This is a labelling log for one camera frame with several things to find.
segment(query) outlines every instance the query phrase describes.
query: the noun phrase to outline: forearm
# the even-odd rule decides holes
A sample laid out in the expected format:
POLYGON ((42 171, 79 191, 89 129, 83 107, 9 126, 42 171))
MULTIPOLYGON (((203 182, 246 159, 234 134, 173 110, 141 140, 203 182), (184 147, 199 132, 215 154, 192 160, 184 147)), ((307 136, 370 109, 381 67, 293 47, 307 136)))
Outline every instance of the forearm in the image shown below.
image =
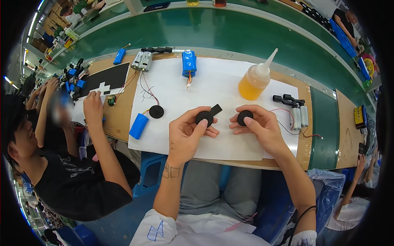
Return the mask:
POLYGON ((41 105, 43 104, 43 99, 44 99, 44 95, 40 94, 39 97, 38 97, 37 106, 35 107, 35 109, 37 110, 37 114, 40 113, 41 105))
POLYGON ((88 125, 90 138, 92 139, 93 146, 96 150, 97 157, 100 161, 100 166, 106 181, 117 183, 130 196, 133 196, 130 185, 127 182, 126 176, 123 172, 118 159, 116 158, 111 145, 105 137, 104 130, 101 125, 88 125))
POLYGON ((282 153, 277 154, 274 158, 282 170, 290 197, 298 213, 302 214, 310 206, 316 205, 313 183, 291 151, 286 147, 282 153))
POLYGON ((335 22, 338 24, 338 26, 342 29, 342 31, 344 31, 344 33, 346 34, 346 36, 348 36, 349 38, 353 38, 350 35, 350 32, 346 29, 345 25, 342 23, 341 19, 339 18, 339 16, 335 15, 335 22))
POLYGON ((79 157, 78 146, 74 137, 74 132, 71 127, 63 128, 64 135, 66 136, 67 151, 70 155, 79 157))
POLYGON ((350 187, 348 189, 348 192, 346 193, 346 195, 342 199, 341 204, 339 205, 338 209, 335 212, 335 218, 338 218, 342 207, 345 206, 346 204, 350 203, 350 198, 353 195, 353 191, 356 188, 356 185, 357 185, 357 180, 353 179, 353 181, 352 181, 352 183, 351 183, 351 185, 350 185, 350 187))
POLYGON ((32 109, 36 96, 37 96, 37 95, 32 94, 32 96, 31 96, 31 97, 29 98, 29 100, 27 101, 27 104, 26 104, 26 109, 27 109, 27 110, 31 110, 31 109, 32 109))
POLYGON ((176 163, 168 156, 153 208, 164 216, 177 219, 179 212, 180 185, 184 163, 176 163))
POLYGON ((44 147, 44 137, 45 137, 45 128, 46 128, 46 104, 48 102, 48 98, 43 99, 43 109, 40 110, 40 114, 38 116, 37 126, 35 128, 35 137, 37 138, 37 146, 39 148, 44 147))

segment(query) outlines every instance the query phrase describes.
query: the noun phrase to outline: wooden table surface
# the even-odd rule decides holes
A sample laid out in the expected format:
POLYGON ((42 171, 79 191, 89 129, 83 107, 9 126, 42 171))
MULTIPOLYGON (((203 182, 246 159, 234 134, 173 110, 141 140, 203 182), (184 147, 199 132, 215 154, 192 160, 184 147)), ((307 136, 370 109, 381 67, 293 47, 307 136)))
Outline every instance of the wooden table surface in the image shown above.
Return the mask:
MULTIPOLYGON (((155 54, 153 60, 168 59, 181 57, 181 54, 155 54)), ((122 63, 132 63, 135 56, 125 56, 122 63)), ((89 67, 91 74, 104 70, 113 66, 113 59, 105 59, 92 63, 89 67)), ((130 69, 127 79, 131 78, 135 73, 134 70, 130 69)), ((131 110, 133 107, 134 94, 137 88, 137 80, 139 77, 139 71, 133 80, 126 84, 125 91, 121 93, 117 99, 116 105, 110 107, 107 102, 107 98, 104 103, 104 115, 106 120, 104 122, 105 134, 128 142, 128 133, 130 130, 130 117, 131 110)), ((312 103, 310 96, 310 88, 306 83, 299 81, 295 78, 280 74, 271 70, 271 78, 298 88, 298 97, 305 100, 305 106, 308 108, 308 119, 309 127, 307 128, 305 135, 311 135, 313 129, 312 122, 312 103)), ((307 170, 309 165, 310 153, 312 146, 312 138, 305 138, 302 135, 298 136, 298 148, 297 148, 297 160, 304 170, 307 170)), ((274 169, 279 170, 279 166, 273 159, 262 159, 261 161, 224 161, 224 160, 212 160, 212 159, 200 159, 211 163, 219 163, 230 166, 242 166, 256 169, 274 169)))

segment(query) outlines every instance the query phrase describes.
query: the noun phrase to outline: hand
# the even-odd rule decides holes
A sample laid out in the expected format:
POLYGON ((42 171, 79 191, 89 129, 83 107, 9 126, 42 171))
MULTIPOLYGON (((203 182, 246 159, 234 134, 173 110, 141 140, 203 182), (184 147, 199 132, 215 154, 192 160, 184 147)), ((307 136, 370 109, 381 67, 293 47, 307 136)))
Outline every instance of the hand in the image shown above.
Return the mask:
POLYGON ((217 137, 219 131, 213 126, 207 128, 208 121, 203 119, 196 125, 195 117, 199 112, 210 111, 211 107, 200 106, 186 111, 169 124, 169 154, 173 164, 184 164, 195 155, 200 138, 205 135, 217 137))
POLYGON ((233 131, 235 135, 242 133, 254 133, 257 135, 257 139, 263 149, 274 158, 278 154, 285 154, 289 151, 286 143, 282 138, 281 129, 278 125, 278 120, 273 112, 270 112, 259 105, 243 105, 235 109, 237 112, 249 110, 253 113, 253 119, 245 117, 243 121, 246 126, 240 126, 237 122, 236 114, 230 118, 230 129, 236 129, 233 131))
POLYGON ((96 6, 94 6, 94 9, 101 9, 105 4, 105 0, 102 0, 101 2, 99 2, 98 4, 96 4, 96 6))
POLYGON ((45 95, 46 87, 48 85, 49 80, 45 81, 44 84, 42 85, 41 91, 40 91, 40 96, 45 95))
POLYGON ((33 91, 32 96, 35 97, 35 96, 37 96, 38 94, 40 94, 40 91, 41 91, 42 87, 43 87, 43 86, 40 85, 40 87, 38 87, 37 90, 33 91))
POLYGON ((354 178, 353 181, 357 182, 364 170, 364 164, 365 164, 365 156, 364 155, 359 155, 357 157, 357 168, 356 172, 354 173, 354 178))
POLYGON ((356 47, 356 46, 357 46, 357 42, 356 42, 356 39, 355 39, 354 37, 349 37, 349 40, 350 40, 350 43, 351 43, 351 45, 352 45, 353 47, 356 47))
POLYGON ((48 84, 46 85, 46 96, 51 96, 53 92, 56 91, 57 87, 59 86, 59 79, 57 77, 53 77, 49 80, 48 84))
POLYGON ((91 91, 84 100, 84 114, 88 129, 102 128, 102 103, 100 91, 91 91))

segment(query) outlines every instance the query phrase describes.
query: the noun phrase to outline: black t-shirt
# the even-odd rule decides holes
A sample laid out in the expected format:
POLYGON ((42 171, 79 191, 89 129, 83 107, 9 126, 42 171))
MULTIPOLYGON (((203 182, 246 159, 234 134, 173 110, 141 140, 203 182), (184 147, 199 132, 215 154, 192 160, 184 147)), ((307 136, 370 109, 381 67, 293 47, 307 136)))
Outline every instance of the black t-shirt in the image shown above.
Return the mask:
POLYGON ((341 19, 341 22, 343 23, 343 25, 346 27, 346 29, 348 30, 348 32, 350 33, 350 35, 354 38, 354 29, 353 29, 353 25, 348 22, 348 19, 346 18, 346 14, 345 12, 343 12, 340 9, 336 9, 334 11, 333 16, 331 17, 332 20, 335 20, 334 15, 338 15, 338 17, 341 19))
MULTIPOLYGON (((38 114, 36 109, 26 111, 27 119, 32 123, 33 131, 37 127, 38 114)), ((67 142, 63 129, 54 126, 50 119, 46 119, 43 150, 66 150, 67 142)))
MULTIPOLYGON (((133 189, 139 170, 130 159, 114 150, 133 189)), ((48 160, 35 192, 54 213, 77 221, 100 219, 130 203, 132 197, 118 184, 105 181, 99 162, 82 161, 68 152, 42 152, 48 160)))

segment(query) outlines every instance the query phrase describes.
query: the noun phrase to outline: jeans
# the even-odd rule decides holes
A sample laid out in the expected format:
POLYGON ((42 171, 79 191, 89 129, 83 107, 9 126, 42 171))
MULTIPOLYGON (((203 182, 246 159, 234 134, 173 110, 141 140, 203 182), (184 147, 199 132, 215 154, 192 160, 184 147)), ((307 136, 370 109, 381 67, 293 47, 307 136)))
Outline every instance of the jeans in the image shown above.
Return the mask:
POLYGON ((261 170, 231 167, 227 188, 219 191, 221 165, 191 160, 180 191, 180 215, 227 215, 239 221, 256 212, 261 170))

